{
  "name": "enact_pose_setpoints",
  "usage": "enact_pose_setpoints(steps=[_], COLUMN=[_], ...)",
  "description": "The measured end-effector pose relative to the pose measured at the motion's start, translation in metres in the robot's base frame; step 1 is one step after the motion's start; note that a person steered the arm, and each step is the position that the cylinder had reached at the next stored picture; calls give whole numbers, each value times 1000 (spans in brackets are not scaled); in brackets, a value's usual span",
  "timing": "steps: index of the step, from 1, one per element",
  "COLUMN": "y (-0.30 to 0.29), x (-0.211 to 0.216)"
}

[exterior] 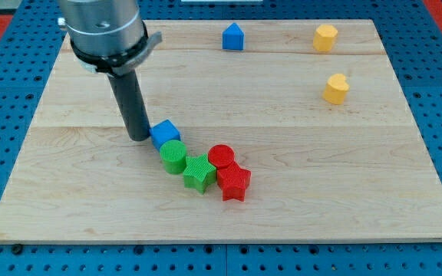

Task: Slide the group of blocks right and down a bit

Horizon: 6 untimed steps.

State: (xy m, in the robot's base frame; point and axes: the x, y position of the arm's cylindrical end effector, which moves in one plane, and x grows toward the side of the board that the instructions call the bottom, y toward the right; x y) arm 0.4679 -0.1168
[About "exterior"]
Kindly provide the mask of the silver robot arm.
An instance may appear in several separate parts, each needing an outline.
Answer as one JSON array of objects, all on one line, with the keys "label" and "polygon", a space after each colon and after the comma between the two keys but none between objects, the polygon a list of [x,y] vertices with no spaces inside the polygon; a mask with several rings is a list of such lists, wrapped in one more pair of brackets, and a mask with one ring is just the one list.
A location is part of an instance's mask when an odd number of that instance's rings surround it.
[{"label": "silver robot arm", "polygon": [[162,42],[162,33],[149,34],[136,0],[58,0],[61,29],[81,66],[106,74],[128,136],[149,137],[150,122],[136,68]]}]

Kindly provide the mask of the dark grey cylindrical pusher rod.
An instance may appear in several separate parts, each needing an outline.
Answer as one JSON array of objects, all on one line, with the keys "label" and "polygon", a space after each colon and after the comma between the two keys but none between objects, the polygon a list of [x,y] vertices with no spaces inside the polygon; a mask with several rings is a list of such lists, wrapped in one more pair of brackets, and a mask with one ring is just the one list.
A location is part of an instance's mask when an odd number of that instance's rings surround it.
[{"label": "dark grey cylindrical pusher rod", "polygon": [[143,141],[150,136],[150,122],[135,71],[118,77],[109,77],[128,136]]}]

